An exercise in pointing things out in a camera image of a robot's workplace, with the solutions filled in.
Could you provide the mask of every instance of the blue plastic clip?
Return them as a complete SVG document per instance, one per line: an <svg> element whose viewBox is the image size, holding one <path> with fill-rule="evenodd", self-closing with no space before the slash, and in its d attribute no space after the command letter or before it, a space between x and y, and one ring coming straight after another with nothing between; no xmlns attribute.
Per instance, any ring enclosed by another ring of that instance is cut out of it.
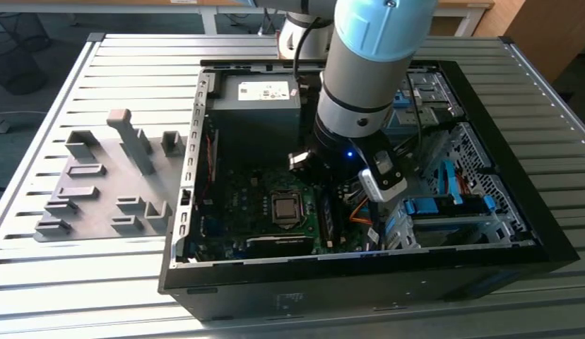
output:
<svg viewBox="0 0 585 339"><path fill-rule="evenodd" d="M394 228L394 225L395 225L395 218L391 218L390 220L388 220L388 223L387 223L387 228L384 228L384 234L388 234L388 232L392 230L392 228Z"/></svg>
<svg viewBox="0 0 585 339"><path fill-rule="evenodd" d="M404 201L403 204L406 205L406 212L408 215L416 214L416 209L414 208L414 202L412 201Z"/></svg>
<svg viewBox="0 0 585 339"><path fill-rule="evenodd" d="M483 196L483 202L490 212L494 212L496 210L496 202L490 195Z"/></svg>
<svg viewBox="0 0 585 339"><path fill-rule="evenodd" d="M447 191L444 191L444 180L443 175L447 177ZM450 194L454 198L454 204L460 205L463 203L460 197L460 186L458 185L458 180L455 179L454 164L450 160L443 160L439 165L438 171L438 193Z"/></svg>
<svg viewBox="0 0 585 339"><path fill-rule="evenodd" d="M416 206L418 214L436 214L439 209L434 198L415 198L414 205Z"/></svg>
<svg viewBox="0 0 585 339"><path fill-rule="evenodd" d="M394 108L407 108L407 107L410 107L410 100L403 96L403 92L398 90L395 93Z"/></svg>

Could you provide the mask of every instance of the open computer tower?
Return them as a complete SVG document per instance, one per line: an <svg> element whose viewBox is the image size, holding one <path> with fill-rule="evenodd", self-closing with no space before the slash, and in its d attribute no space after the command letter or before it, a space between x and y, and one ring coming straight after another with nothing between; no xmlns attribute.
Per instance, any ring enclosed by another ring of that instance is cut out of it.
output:
<svg viewBox="0 0 585 339"><path fill-rule="evenodd" d="M388 203L294 173L323 61L300 81L290 61L201 66L159 279L197 319L472 299L578 259L455 62L414 61L391 98L407 189Z"/></svg>

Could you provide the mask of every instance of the gray plastic part holder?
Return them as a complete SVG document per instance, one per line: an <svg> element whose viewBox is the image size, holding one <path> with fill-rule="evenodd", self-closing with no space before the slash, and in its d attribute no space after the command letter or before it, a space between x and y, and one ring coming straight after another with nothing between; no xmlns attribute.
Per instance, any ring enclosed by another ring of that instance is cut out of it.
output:
<svg viewBox="0 0 585 339"><path fill-rule="evenodd" d="M168 204L165 201L163 201L163 205L160 206L160 212L156 211L156 208L153 207L152 203L145 203L145 210L143 211L143 217L145 220L148 220L149 224L152 225L152 228L156 231L163 231L167 229L168 226L168 218L172 215L171 207L168 207Z"/></svg>
<svg viewBox="0 0 585 339"><path fill-rule="evenodd" d="M141 174L152 174L155 169L148 157L148 150L151 150L148 139L145 138L143 131L136 131L131 126L131 111L128 109L111 110L105 123L109 127L116 129L127 153L133 159Z"/></svg>
<svg viewBox="0 0 585 339"><path fill-rule="evenodd" d="M145 208L145 201L143 201L140 196L117 196L116 207L125 214L140 214Z"/></svg>
<svg viewBox="0 0 585 339"><path fill-rule="evenodd" d="M119 138L97 140L91 131L72 132L69 141L77 146L45 205L33 235L39 242L164 235L163 223L168 224L176 206L183 155L167 157L163 138L144 136L144 146L137 137L143 131L131 128L129 132L153 168L151 174L141 175ZM132 217L129 222L119 219Z"/></svg>
<svg viewBox="0 0 585 339"><path fill-rule="evenodd" d="M167 131L163 133L160 146L167 157L183 156L185 153L185 145L177 131Z"/></svg>
<svg viewBox="0 0 585 339"><path fill-rule="evenodd" d="M95 162L91 147L99 144L91 131L73 131L65 140L69 154L81 163Z"/></svg>
<svg viewBox="0 0 585 339"><path fill-rule="evenodd" d="M76 214L79 207L69 199L59 198L49 200L44 209L51 215L59 217Z"/></svg>
<svg viewBox="0 0 585 339"><path fill-rule="evenodd" d="M41 220L35 230L45 237L59 237L71 232L71 226L61 219Z"/></svg>
<svg viewBox="0 0 585 339"><path fill-rule="evenodd" d="M136 234L143 231L140 219L135 215L112 217L111 226L119 234Z"/></svg>

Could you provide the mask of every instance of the wooden cabinet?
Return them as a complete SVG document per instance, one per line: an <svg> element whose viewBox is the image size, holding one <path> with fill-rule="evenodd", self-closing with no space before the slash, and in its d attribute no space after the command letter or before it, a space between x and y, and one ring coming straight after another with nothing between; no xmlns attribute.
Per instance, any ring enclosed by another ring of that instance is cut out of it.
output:
<svg viewBox="0 0 585 339"><path fill-rule="evenodd" d="M585 0L496 0L474 36L500 35L552 82L585 48Z"/></svg>

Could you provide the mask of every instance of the slotted metal table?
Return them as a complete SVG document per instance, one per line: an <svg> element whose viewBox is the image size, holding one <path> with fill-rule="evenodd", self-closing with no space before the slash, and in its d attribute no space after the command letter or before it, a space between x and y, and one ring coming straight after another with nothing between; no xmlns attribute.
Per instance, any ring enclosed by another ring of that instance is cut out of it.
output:
<svg viewBox="0 0 585 339"><path fill-rule="evenodd" d="M156 293L163 237L35 242L71 130L116 137L107 111L127 107L148 137L187 133L200 59L253 57L276 57L272 37L105 35L85 43L0 201L0 338L585 338L585 127L498 39L431 38L416 58L460 64L576 247L570 266L470 302L200 323Z"/></svg>

